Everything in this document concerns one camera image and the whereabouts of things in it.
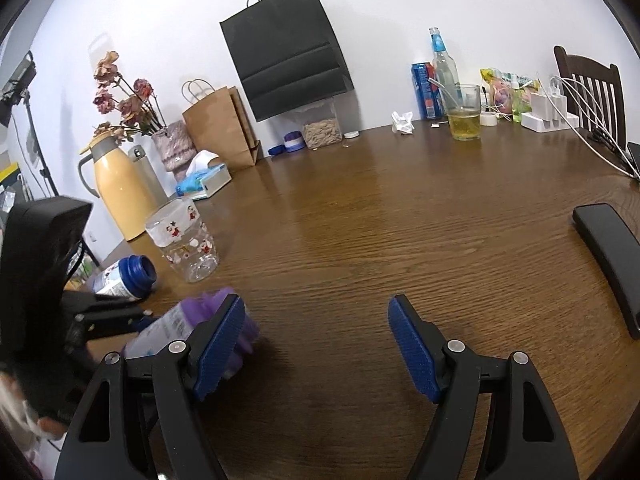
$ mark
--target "thermos handle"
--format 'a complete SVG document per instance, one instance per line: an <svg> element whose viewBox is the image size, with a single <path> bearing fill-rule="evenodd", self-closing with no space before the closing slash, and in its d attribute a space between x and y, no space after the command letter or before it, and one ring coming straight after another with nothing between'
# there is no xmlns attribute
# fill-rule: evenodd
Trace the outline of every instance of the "thermos handle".
<svg viewBox="0 0 640 480"><path fill-rule="evenodd" d="M82 185L86 188L86 190L89 193L91 193L93 196L100 198L100 195L98 195L98 192L94 188L89 187L86 180L84 179L84 175L82 174L82 165L92 160L92 158L94 158L94 156L91 153L89 153L89 155L84 156L83 158L80 159L80 162L78 162L78 174L80 175L80 180L82 181Z"/></svg>

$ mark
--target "black paper bag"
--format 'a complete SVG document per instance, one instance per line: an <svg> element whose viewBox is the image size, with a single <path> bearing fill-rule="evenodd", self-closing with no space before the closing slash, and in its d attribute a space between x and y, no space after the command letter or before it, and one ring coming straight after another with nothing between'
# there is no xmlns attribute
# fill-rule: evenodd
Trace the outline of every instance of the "black paper bag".
<svg viewBox="0 0 640 480"><path fill-rule="evenodd" d="M260 0L220 25L257 121L353 89L320 0Z"/></svg>

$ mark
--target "metal screw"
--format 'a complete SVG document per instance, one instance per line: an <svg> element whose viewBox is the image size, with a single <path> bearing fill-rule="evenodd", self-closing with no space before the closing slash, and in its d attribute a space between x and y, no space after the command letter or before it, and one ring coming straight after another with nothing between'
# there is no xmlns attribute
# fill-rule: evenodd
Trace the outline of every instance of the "metal screw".
<svg viewBox="0 0 640 480"><path fill-rule="evenodd" d="M525 365L529 362L529 356L524 352L516 352L513 354L513 360L516 361L519 365Z"/></svg>
<svg viewBox="0 0 640 480"><path fill-rule="evenodd" d="M169 352L172 354L179 354L180 352L183 352L185 348L187 348L187 343L184 341L174 341L169 345Z"/></svg>
<svg viewBox="0 0 640 480"><path fill-rule="evenodd" d="M447 348L452 352L463 352L465 351L465 344L462 341L458 341L457 339L452 339L447 343Z"/></svg>
<svg viewBox="0 0 640 480"><path fill-rule="evenodd" d="M108 365L114 365L120 360L120 354L117 352L110 352L104 356L104 362Z"/></svg>

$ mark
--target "light stand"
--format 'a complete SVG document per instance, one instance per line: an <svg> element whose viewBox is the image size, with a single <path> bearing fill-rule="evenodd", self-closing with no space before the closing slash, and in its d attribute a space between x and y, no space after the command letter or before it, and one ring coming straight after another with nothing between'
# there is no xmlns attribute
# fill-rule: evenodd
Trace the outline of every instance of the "light stand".
<svg viewBox="0 0 640 480"><path fill-rule="evenodd" d="M33 144L35 147L36 156L40 159L42 163L42 169L40 170L40 174L44 177L47 185L50 187L51 192L54 196L59 196L58 188L56 184L53 182L53 178L51 177L51 172L49 171L49 167L47 166L47 161L44 158L44 154L42 153L42 149L40 148L40 143L38 142L38 136L36 135L36 128L33 124L33 116L31 115L31 104L30 104L30 94L28 90L28 86L36 75L36 64L33 62L33 54L31 51L28 51L24 59L18 65L18 68L15 69L12 78L9 79L7 84L2 89L2 99L0 100L0 107L8 111L8 115L11 115L11 108L20 103L21 100L24 99L24 106L27 108L27 117L29 118L29 128L30 131L33 132ZM95 257L92 250L84 241L84 237L80 240L80 247L82 249L80 255L78 256L79 264L82 261L83 254L87 254L92 262L99 267L100 261ZM78 265L74 266L72 269L72 273L75 272Z"/></svg>

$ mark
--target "wood grain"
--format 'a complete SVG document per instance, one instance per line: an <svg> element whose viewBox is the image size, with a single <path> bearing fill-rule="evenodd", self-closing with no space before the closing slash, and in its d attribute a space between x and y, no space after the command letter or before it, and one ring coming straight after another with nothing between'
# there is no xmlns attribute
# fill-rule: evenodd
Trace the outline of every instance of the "wood grain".
<svg viewBox="0 0 640 480"><path fill-rule="evenodd" d="M640 234L636 184L571 132L501 124L458 142L418 122L412 136L377 128L264 160L198 202L222 255L202 282L183 282L146 235L132 248L159 271L145 307L231 285L261 327L255 354L200 407L230 478L406 477L434 407L387 326L398 292L475 352L527 352L586 478L640 397L640 345L572 227L592 202Z"/></svg>

